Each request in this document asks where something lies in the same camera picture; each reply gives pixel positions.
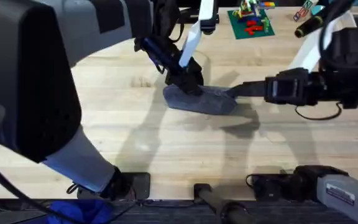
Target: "black clamp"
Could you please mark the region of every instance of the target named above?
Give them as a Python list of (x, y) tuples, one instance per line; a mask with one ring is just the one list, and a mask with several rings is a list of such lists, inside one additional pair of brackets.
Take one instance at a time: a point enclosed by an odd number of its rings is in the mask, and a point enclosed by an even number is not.
[(165, 79), (167, 85), (175, 84), (188, 95), (202, 94), (202, 90), (199, 87), (199, 85), (204, 85), (201, 66), (193, 57), (185, 68), (179, 66), (182, 52), (169, 38), (156, 35), (137, 38), (135, 40), (135, 51), (138, 50), (147, 52), (161, 74), (164, 73), (165, 69), (168, 70)]

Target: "blue cloth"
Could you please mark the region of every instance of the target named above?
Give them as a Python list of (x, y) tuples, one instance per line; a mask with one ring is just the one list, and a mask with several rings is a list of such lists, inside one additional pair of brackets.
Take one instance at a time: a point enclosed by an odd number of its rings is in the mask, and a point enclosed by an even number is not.
[[(102, 200), (71, 200), (52, 203), (50, 209), (89, 224), (101, 224), (112, 219), (112, 205)], [(48, 215), (48, 224), (72, 224)]]

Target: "gray casing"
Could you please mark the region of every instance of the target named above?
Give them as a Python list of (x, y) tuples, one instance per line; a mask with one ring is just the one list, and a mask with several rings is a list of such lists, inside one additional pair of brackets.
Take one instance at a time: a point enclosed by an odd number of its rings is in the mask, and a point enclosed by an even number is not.
[(326, 175), (318, 179), (317, 198), (358, 222), (358, 180), (345, 175)]
[[(147, 36), (146, 32), (151, 34), (152, 31), (153, 3), (149, 0), (120, 0), (125, 25), (104, 33), (99, 30), (96, 8), (90, 0), (35, 1), (54, 8), (71, 67), (89, 54), (127, 39)], [(149, 16), (142, 16), (148, 9)]]

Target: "black cable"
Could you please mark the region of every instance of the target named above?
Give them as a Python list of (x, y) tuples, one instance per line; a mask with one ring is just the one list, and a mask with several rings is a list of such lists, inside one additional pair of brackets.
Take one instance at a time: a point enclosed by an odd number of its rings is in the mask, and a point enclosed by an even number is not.
[(66, 190), (67, 194), (73, 193), (78, 188), (78, 184), (74, 183), (71, 186), (69, 186)]
[(335, 104), (336, 107), (338, 108), (338, 111), (336, 112), (336, 114), (333, 114), (333, 115), (325, 117), (325, 118), (308, 118), (308, 117), (302, 115), (301, 113), (299, 113), (298, 106), (295, 108), (295, 112), (297, 113), (297, 115), (301, 116), (302, 118), (308, 119), (308, 120), (311, 120), (311, 121), (328, 121), (330, 119), (337, 118), (337, 117), (339, 117), (339, 115), (342, 114), (342, 108), (339, 106), (339, 104), (340, 103)]
[(108, 223), (111, 223), (115, 220), (117, 220), (119, 217), (121, 217), (123, 214), (127, 213), (129, 210), (133, 209), (135, 206), (137, 205), (137, 203), (133, 203), (132, 205), (128, 206), (127, 208), (125, 208), (122, 212), (120, 212), (118, 215), (116, 215), (114, 218), (110, 219), (109, 221), (107, 222), (104, 222), (102, 224), (108, 224)]
[(352, 7), (352, 4), (355, 0), (336, 0), (332, 4), (336, 4), (336, 7), (333, 8), (332, 11), (328, 12), (326, 19), (323, 22), (323, 28), (321, 29), (319, 42), (318, 42), (318, 50), (321, 56), (326, 63), (330, 64), (330, 66), (335, 68), (345, 68), (345, 69), (358, 69), (358, 65), (347, 65), (345, 63), (339, 63), (332, 60), (327, 54), (326, 50), (324, 50), (324, 37), (326, 35), (326, 31), (328, 28), (328, 24), (332, 21), (334, 16), (341, 10), (342, 7), (348, 7), (349, 9)]
[(167, 209), (179, 208), (179, 209), (181, 209), (181, 208), (191, 208), (191, 207), (198, 205), (197, 203), (194, 203), (194, 202), (190, 205), (151, 205), (151, 203), (153, 203), (153, 202), (149, 202), (149, 203), (142, 202), (140, 204), (140, 206), (148, 207), (148, 208), (167, 208)]
[(254, 186), (248, 182), (248, 178), (254, 176), (254, 174), (249, 174), (246, 176), (246, 184), (250, 189), (254, 189)]
[(45, 212), (47, 214), (50, 215), (55, 215), (58, 218), (64, 219), (68, 222), (72, 222), (75, 224), (85, 224), (83, 222), (80, 222), (78, 220), (75, 220), (73, 218), (70, 218), (66, 215), (63, 215), (61, 213), (58, 213), (56, 211), (53, 211), (49, 208), (45, 208), (44, 206), (40, 205), (39, 203), (35, 202), (34, 200), (32, 200), (31, 198), (29, 198), (28, 196), (26, 196), (25, 194), (23, 194), (19, 189), (17, 189), (15, 186), (13, 186), (1, 173), (0, 173), (0, 184), (6, 188), (6, 190), (10, 191), (10, 193), (12, 193), (13, 195), (15, 195), (17, 198), (21, 199), (22, 201), (24, 201), (25, 203), (28, 203), (29, 205), (37, 208), (38, 210), (40, 210), (41, 212)]

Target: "gray robot arm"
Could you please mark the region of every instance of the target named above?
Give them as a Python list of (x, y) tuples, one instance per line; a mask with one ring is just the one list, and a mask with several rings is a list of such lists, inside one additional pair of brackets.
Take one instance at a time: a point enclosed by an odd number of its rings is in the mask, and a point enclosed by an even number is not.
[(152, 31), (149, 0), (36, 0), (53, 7), (70, 66), (89, 54)]
[(321, 203), (358, 222), (358, 180), (346, 175), (325, 175), (318, 179), (316, 193)]

